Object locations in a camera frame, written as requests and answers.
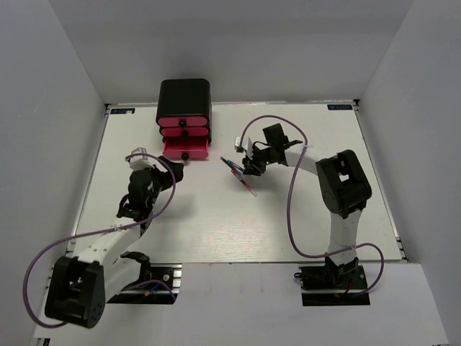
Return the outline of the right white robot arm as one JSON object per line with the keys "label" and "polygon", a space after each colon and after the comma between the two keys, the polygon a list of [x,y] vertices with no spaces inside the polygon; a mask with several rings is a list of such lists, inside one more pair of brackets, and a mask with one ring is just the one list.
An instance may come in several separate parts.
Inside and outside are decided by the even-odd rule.
{"label": "right white robot arm", "polygon": [[358,267],[357,229],[372,188],[356,153],[350,149],[330,153],[309,147],[304,140],[289,140],[277,123],[263,129],[266,148],[258,148],[246,136],[235,140],[235,150],[245,154],[245,175],[261,176],[270,164],[294,169],[288,198],[294,192],[296,174],[303,170],[318,178],[321,197],[331,215],[330,241],[325,259],[326,281],[340,288]]}

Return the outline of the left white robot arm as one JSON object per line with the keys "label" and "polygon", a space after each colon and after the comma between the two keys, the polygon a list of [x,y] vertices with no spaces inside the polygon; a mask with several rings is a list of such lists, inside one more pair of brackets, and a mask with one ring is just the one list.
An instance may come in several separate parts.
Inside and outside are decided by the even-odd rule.
{"label": "left white robot arm", "polygon": [[126,288],[143,288],[154,281],[149,256],[128,248],[148,230],[159,194],[182,181],[184,165],[163,156],[159,158],[163,171],[146,159],[129,162],[127,194],[116,214],[120,223],[77,254],[56,261],[46,317],[91,329],[111,298]]}

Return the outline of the red pen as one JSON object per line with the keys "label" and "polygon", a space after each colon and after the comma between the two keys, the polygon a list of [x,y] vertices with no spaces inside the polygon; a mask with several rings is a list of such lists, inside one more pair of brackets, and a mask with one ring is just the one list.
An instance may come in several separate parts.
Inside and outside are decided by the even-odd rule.
{"label": "red pen", "polygon": [[257,193],[250,187],[250,185],[243,179],[242,175],[238,170],[231,170],[233,176],[249,191],[254,197],[257,196]]}

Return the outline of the pink top drawer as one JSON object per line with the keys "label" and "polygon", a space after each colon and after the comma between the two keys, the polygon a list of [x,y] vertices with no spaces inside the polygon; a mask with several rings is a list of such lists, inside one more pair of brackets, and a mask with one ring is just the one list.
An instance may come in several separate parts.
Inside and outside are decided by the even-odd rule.
{"label": "pink top drawer", "polygon": [[164,128],[187,128],[187,127],[204,127],[208,125],[209,120],[201,116],[173,116],[160,117],[156,120],[157,124]]}

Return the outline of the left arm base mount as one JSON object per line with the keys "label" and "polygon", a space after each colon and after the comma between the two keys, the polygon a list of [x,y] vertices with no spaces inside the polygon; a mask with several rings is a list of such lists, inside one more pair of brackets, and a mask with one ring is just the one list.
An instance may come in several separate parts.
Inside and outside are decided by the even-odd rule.
{"label": "left arm base mount", "polygon": [[182,264],[156,264],[142,252],[124,252],[123,264],[134,267],[129,272],[135,280],[123,286],[107,300],[109,304],[172,305],[179,294]]}

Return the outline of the pink drawer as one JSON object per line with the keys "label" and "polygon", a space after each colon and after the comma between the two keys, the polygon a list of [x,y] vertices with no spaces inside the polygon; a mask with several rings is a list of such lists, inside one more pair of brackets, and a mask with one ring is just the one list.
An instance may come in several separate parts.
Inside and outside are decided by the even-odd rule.
{"label": "pink drawer", "polygon": [[187,128],[187,127],[204,127],[208,125],[209,120],[201,116],[173,116],[160,117],[156,120],[157,124],[164,128]]}
{"label": "pink drawer", "polygon": [[164,141],[163,156],[169,160],[205,160],[208,157],[207,137],[176,137]]}
{"label": "pink drawer", "polygon": [[173,138],[173,137],[200,137],[200,136],[208,136],[210,134],[210,130],[207,127],[161,127],[160,134],[163,137]]}

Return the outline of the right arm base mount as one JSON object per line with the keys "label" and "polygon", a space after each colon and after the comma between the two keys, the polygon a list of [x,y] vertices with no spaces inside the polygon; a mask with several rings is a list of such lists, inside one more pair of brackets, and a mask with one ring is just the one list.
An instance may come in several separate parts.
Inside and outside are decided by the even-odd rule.
{"label": "right arm base mount", "polygon": [[347,274],[339,283],[327,280],[324,266],[299,267],[294,274],[301,287],[303,306],[369,306],[369,293],[363,266]]}

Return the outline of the pink bottom drawer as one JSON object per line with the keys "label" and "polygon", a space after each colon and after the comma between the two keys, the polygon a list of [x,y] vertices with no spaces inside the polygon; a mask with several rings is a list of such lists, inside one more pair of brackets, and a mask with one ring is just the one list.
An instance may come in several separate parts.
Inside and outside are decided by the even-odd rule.
{"label": "pink bottom drawer", "polygon": [[205,160],[208,157],[207,137],[176,137],[164,141],[163,156],[169,160]]}

